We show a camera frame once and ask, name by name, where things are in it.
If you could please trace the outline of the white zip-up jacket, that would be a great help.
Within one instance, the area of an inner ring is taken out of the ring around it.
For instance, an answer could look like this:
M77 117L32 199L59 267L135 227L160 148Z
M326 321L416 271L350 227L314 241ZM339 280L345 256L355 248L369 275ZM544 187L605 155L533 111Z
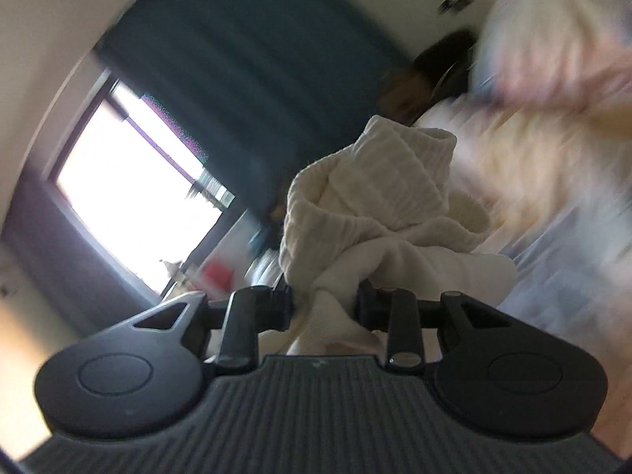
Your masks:
M456 144L374 116L355 143L295 176L280 250L295 313L286 331L260 335L261 355L384 356L385 334L352 317L363 281L422 300L459 291L496 306L508 296L514 263L480 252L489 214L451 185Z

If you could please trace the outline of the red cloth on stand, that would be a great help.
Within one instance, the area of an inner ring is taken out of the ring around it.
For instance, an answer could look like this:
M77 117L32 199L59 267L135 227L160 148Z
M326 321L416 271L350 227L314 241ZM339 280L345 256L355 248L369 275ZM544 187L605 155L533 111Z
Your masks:
M211 260L201 267L201 276L210 286L230 292L232 288L233 270L222 261Z

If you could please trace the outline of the left blue curtain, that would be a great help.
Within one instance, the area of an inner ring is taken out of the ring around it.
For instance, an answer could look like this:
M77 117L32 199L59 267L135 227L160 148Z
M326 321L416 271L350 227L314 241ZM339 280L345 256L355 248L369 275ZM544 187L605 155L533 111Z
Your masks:
M25 170L2 239L51 306L80 335L135 316L160 297L92 237L53 183Z

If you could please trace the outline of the brown paper bag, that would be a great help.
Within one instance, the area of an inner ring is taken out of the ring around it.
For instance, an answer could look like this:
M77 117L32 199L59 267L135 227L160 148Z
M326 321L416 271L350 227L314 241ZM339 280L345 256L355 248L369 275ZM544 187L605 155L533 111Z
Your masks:
M378 100L379 114L406 126L414 124L429 109L433 89L412 69L392 74Z

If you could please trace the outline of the black chair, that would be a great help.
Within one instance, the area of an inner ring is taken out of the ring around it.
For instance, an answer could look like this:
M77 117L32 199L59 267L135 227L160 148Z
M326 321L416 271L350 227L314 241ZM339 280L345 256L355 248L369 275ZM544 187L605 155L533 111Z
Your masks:
M456 30L424 50L412 62L431 89L431 103L457 98L469 90L469 72L478 36L468 28Z

